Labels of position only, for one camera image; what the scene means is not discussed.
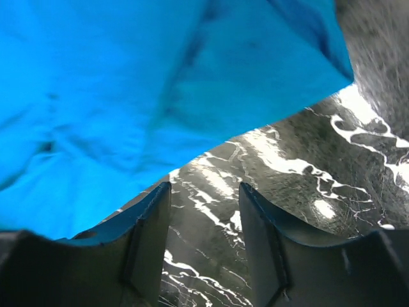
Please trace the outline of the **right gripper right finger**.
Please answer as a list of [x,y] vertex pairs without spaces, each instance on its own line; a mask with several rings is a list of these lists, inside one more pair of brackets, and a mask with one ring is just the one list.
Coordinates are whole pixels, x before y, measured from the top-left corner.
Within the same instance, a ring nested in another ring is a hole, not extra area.
[[239,186],[245,252],[255,306],[319,306],[311,250],[320,231],[274,205],[247,183]]

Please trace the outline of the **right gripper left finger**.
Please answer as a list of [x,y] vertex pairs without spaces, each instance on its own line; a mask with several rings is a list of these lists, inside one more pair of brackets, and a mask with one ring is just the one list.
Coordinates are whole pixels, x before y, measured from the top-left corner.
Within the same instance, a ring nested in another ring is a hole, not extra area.
[[79,233],[79,271],[93,287],[83,306],[157,306],[170,222],[171,184],[162,182],[143,199]]

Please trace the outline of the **blue t shirt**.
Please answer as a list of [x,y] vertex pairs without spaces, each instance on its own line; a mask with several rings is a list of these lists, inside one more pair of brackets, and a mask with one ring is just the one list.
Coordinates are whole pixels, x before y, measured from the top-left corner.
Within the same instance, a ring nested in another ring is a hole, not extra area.
[[73,237],[352,82],[333,1],[2,1],[1,229]]

